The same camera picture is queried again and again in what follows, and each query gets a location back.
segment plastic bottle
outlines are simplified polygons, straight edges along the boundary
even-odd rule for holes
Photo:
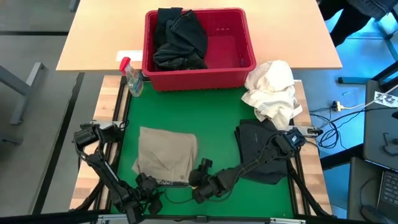
[[[142,83],[142,74],[141,72],[133,69],[130,66],[130,58],[124,57],[120,62],[119,71],[127,78],[127,84],[129,85],[129,90],[132,96],[138,97],[142,93],[142,89],[144,89],[144,85]]]

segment wooden table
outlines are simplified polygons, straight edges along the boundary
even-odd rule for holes
[[[99,93],[97,106],[95,109],[93,119],[97,120],[112,120],[114,107],[116,104],[116,98],[119,91],[120,76],[106,75],[103,80],[101,91]],[[303,107],[303,112],[294,118],[295,125],[310,126],[311,119],[308,111],[307,101],[305,99],[305,93],[302,82],[299,80],[295,82],[296,93],[298,103]],[[124,104],[126,103],[126,96],[128,94],[127,87],[123,91],[123,99],[121,110],[119,112],[118,120],[121,120],[124,112]],[[88,154],[93,153],[96,144],[88,146],[85,151]],[[325,180],[323,178],[323,171],[320,165],[320,159],[317,148],[309,143],[306,143],[300,153],[302,161],[302,169],[304,173],[304,179],[306,186],[314,196],[315,200],[322,206],[322,208],[331,214],[331,207],[329,203],[328,193],[326,191]],[[88,167],[84,162],[81,163],[81,167],[78,173],[75,190],[73,192],[72,201],[70,208],[76,208],[79,206],[84,199],[90,194],[95,185],[98,183],[98,176],[94,170]],[[302,196],[300,190],[295,186],[297,207],[300,214],[304,214],[304,207],[302,202]],[[104,208],[105,198],[107,196],[107,190],[104,191],[101,198],[100,208]]]
[[[258,65],[278,59],[292,68],[341,68],[316,0],[81,0],[57,70],[115,72],[126,50],[141,68],[145,14],[159,7],[240,7]]]

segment folded cloth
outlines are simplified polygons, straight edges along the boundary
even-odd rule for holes
[[[140,127],[138,158],[132,169],[158,180],[188,183],[197,150],[193,134]]]
[[[248,74],[242,100],[254,107],[259,121],[269,118],[278,130],[303,111],[294,97],[294,80],[289,65],[281,60],[263,63]]]
[[[269,120],[241,120],[240,123],[236,127],[235,137],[241,162],[249,162],[258,156],[268,139],[276,132],[276,128]],[[270,161],[248,172],[243,178],[263,184],[277,184],[286,175],[286,162]]]
[[[192,10],[158,9],[154,33],[155,64],[164,70],[207,68],[208,39]]]

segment concrete floor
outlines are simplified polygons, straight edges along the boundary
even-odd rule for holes
[[[66,0],[0,0],[0,30],[68,30],[73,20],[68,3]],[[329,29],[333,28],[337,17],[338,15],[326,23]],[[360,32],[372,33],[377,30],[373,22],[370,22]],[[396,38],[392,41],[398,45]],[[24,138],[24,143],[20,146],[8,144],[1,149],[0,217],[28,214],[34,203],[77,76],[75,73],[55,71],[65,39],[66,37],[0,36],[0,63],[19,78],[25,80],[35,62],[42,62],[46,66],[25,112],[24,123],[20,126],[9,125],[14,100],[18,95],[0,83],[0,95],[3,96],[0,98],[0,130]],[[363,103],[364,86],[339,85],[335,82],[336,78],[373,77],[394,61],[383,40],[348,39],[337,51],[343,63],[341,70],[294,71],[294,77],[303,81],[310,110],[329,106],[333,100],[339,100],[345,106]],[[102,75],[86,74],[83,81],[45,203],[45,213],[68,210],[77,175],[72,133],[80,123],[92,118],[102,79]],[[333,113],[332,117],[343,113],[347,112]],[[361,114],[340,129],[345,147],[363,141],[363,119]],[[316,118],[312,121],[315,126],[321,125]],[[345,133],[348,132],[355,135],[346,138]],[[325,156],[341,151],[342,147],[321,150],[321,156]],[[333,211],[339,217],[345,217],[346,213],[348,171],[347,165],[325,172]]]

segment green mat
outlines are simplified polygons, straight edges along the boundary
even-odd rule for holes
[[[198,140],[195,168],[202,158],[213,160],[210,173],[239,164],[234,130],[240,119],[255,118],[253,108],[241,101],[244,88],[157,92],[149,82],[138,98],[132,98],[119,163],[118,175],[135,187],[131,167],[137,158],[139,127],[192,133]],[[191,197],[191,188],[167,188],[173,201]],[[195,201],[173,204],[161,196],[159,215],[207,215],[216,217],[292,218],[293,211],[287,178],[277,185],[258,184],[240,179],[224,202]]]

